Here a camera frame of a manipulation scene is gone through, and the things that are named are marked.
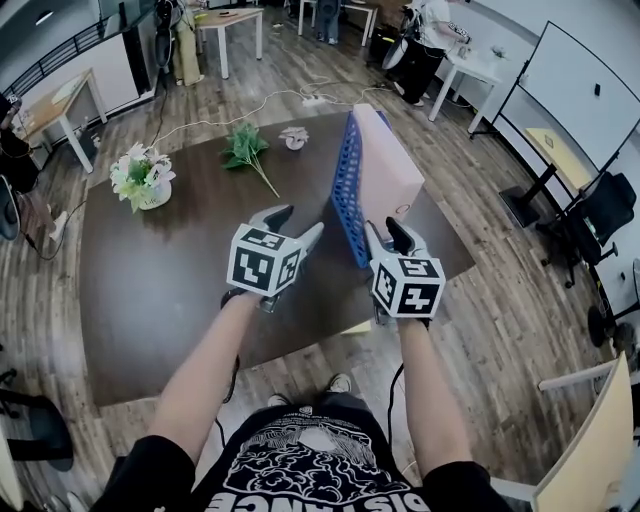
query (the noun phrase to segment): black railing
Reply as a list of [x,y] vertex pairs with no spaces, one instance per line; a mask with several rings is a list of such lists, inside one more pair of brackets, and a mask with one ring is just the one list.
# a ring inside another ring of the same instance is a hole
[[104,41],[107,20],[100,20],[95,25],[78,32],[57,48],[51,50],[33,66],[27,69],[20,77],[4,91],[4,96],[24,94],[45,77],[61,68],[71,59],[75,59],[81,53],[93,48]]

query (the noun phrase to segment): whiteboard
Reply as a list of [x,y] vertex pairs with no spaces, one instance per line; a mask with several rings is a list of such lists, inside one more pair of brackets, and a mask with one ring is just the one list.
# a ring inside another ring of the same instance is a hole
[[[594,93],[596,84],[599,97]],[[547,25],[520,85],[558,120],[598,169],[640,120],[640,100],[603,62],[553,23]]]

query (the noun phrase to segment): white shirt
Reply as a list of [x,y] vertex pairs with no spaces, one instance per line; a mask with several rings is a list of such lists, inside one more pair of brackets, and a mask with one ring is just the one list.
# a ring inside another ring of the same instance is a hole
[[439,22],[451,21],[451,12],[446,0],[414,0],[411,7],[422,16],[423,25],[418,42],[429,48],[450,50],[455,44],[455,39],[443,34],[437,28]]

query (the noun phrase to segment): electrical outlet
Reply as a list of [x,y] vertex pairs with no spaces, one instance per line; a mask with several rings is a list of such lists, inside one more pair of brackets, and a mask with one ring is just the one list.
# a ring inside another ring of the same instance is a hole
[[302,100],[302,106],[303,107],[315,107],[316,105],[321,105],[323,103],[326,103],[327,100],[325,100],[322,96],[312,96],[311,98],[305,98]]

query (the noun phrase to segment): ceiling light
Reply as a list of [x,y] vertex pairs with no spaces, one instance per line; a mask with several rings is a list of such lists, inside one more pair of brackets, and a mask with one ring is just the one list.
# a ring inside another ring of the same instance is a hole
[[40,16],[38,16],[38,21],[36,21],[36,26],[43,23],[45,20],[49,19],[53,16],[53,11],[44,11]]

